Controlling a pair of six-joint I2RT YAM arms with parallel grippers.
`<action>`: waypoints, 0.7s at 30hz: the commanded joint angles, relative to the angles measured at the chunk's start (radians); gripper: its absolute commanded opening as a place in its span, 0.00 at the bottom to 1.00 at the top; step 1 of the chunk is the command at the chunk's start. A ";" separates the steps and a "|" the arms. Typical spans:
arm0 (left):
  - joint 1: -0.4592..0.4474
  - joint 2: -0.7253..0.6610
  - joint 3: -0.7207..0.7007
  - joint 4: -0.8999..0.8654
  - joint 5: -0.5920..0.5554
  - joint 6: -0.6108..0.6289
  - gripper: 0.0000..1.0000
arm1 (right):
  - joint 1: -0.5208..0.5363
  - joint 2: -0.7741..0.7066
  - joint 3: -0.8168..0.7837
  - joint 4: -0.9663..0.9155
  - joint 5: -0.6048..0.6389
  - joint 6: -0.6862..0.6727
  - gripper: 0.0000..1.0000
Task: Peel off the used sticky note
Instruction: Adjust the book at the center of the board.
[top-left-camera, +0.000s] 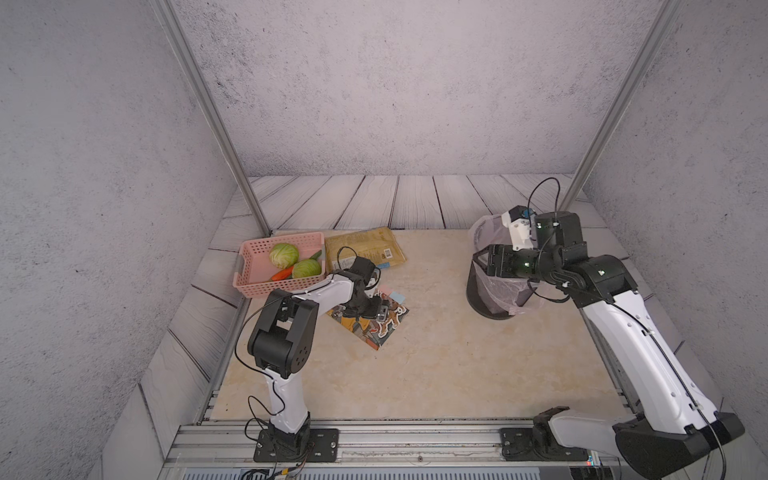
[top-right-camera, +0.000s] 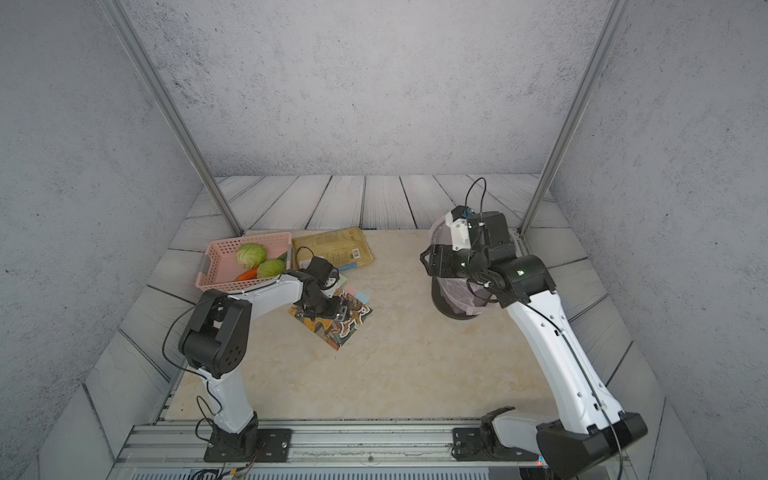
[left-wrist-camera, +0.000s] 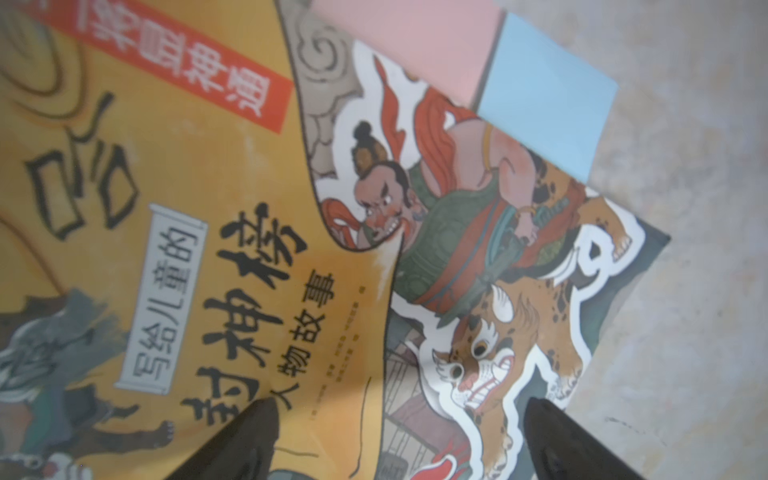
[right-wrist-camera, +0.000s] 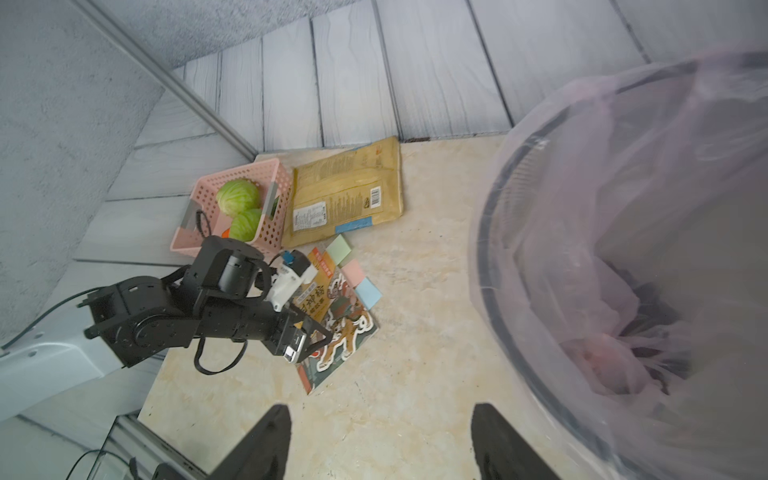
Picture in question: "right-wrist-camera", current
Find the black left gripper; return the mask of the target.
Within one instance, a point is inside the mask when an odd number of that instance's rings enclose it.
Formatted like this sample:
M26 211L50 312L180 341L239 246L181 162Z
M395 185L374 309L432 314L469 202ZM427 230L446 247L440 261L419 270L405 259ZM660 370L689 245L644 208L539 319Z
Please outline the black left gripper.
M319 335L320 339L314 342L315 335ZM298 364L322 351L332 338L332 332L311 317L300 315L300 320L296 320L284 312L262 344L273 356Z

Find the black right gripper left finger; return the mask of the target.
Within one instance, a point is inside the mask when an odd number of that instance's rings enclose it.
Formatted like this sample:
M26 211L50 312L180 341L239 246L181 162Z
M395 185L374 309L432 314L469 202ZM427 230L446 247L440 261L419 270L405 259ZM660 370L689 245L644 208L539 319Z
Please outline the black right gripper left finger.
M207 479L283 479L288 462L291 426L288 406L273 405Z

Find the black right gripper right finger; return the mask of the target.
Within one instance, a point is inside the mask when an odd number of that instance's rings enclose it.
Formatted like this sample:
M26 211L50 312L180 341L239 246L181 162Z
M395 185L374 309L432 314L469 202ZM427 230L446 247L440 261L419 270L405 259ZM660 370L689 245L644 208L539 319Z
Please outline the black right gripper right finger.
M474 406L471 439L482 480L558 480L554 470L489 403Z

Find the illustrated children's story book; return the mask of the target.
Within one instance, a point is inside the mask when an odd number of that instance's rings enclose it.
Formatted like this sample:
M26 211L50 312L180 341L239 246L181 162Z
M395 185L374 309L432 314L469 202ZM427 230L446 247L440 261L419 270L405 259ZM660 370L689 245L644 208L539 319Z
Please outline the illustrated children's story book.
M294 294L292 303L329 329L333 338L322 350L299 363L297 371L310 394L378 331L373 316L358 299L342 269L322 249L308 258L317 268L314 280Z

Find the green sticky note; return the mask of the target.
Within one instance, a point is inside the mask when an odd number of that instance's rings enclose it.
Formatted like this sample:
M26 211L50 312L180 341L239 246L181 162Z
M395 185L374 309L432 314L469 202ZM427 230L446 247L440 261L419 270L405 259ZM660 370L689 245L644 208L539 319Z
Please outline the green sticky note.
M352 249L343 235L337 235L325 250L335 265L340 265L351 251Z

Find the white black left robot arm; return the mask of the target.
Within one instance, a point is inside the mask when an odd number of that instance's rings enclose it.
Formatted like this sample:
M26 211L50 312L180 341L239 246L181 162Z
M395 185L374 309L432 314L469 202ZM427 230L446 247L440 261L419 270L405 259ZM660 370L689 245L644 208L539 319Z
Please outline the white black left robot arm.
M273 267L255 247L206 238L194 261L162 277L136 276L59 301L1 347L1 417L171 348L228 339L262 343L274 356L299 364L327 346L331 332L293 304L317 270L294 250ZM65 302L76 309L50 316Z

